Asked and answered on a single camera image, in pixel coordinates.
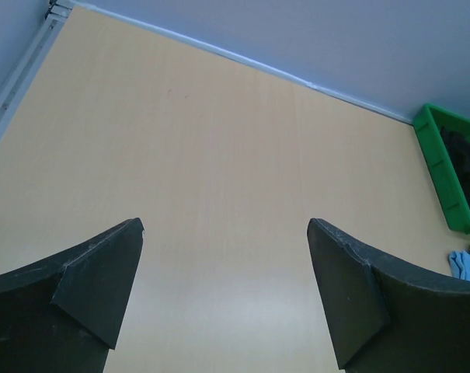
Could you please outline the black long sleeve shirt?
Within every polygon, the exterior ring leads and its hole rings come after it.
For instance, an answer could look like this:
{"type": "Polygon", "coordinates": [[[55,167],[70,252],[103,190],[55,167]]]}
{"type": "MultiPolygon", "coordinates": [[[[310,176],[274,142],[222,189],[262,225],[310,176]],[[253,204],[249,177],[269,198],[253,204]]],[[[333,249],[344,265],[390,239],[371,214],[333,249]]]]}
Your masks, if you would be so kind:
{"type": "Polygon", "coordinates": [[[445,144],[470,210],[470,142],[462,134],[449,131],[445,127],[440,129],[440,136],[445,144]]]}

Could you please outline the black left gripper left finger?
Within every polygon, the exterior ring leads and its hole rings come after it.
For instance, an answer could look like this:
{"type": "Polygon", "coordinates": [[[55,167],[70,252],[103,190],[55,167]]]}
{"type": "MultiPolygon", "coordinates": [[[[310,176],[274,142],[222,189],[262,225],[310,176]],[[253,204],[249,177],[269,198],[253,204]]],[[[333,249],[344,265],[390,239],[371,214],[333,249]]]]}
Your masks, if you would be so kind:
{"type": "Polygon", "coordinates": [[[0,372],[101,372],[143,246],[139,218],[0,275],[0,372]]]}

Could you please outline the green plastic bin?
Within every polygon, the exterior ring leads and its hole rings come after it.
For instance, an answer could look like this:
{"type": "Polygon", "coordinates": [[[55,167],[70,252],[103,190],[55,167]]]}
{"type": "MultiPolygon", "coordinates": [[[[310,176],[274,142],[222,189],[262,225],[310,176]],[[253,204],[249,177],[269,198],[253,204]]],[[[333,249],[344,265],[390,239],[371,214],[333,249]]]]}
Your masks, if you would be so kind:
{"type": "Polygon", "coordinates": [[[440,135],[444,128],[470,143],[470,119],[427,103],[414,117],[413,127],[447,226],[470,235],[470,207],[440,135]]]}

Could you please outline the aluminium table frame rail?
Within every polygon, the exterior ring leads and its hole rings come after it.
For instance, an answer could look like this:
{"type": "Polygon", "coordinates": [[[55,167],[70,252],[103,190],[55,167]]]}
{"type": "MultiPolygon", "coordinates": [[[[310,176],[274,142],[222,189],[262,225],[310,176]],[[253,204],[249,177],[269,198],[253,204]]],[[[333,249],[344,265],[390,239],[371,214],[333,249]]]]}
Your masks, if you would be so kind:
{"type": "Polygon", "coordinates": [[[0,1],[0,138],[72,9],[70,1],[0,1]]]}

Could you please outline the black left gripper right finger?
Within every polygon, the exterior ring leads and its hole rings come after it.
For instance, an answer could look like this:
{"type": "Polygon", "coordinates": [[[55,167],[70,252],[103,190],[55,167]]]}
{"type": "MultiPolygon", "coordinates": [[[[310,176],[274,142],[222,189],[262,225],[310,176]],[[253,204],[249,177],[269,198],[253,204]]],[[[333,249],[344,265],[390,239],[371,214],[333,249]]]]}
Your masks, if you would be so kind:
{"type": "Polygon", "coordinates": [[[307,237],[346,372],[470,372],[470,281],[418,267],[321,218],[307,237]]]}

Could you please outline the light blue folded shirt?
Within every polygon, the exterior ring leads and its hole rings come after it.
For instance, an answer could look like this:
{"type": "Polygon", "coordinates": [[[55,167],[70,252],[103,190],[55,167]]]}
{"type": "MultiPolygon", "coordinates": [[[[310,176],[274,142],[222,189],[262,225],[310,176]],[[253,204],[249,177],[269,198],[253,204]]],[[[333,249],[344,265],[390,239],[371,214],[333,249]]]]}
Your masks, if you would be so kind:
{"type": "Polygon", "coordinates": [[[470,252],[452,251],[448,256],[452,277],[470,281],[470,252]]]}

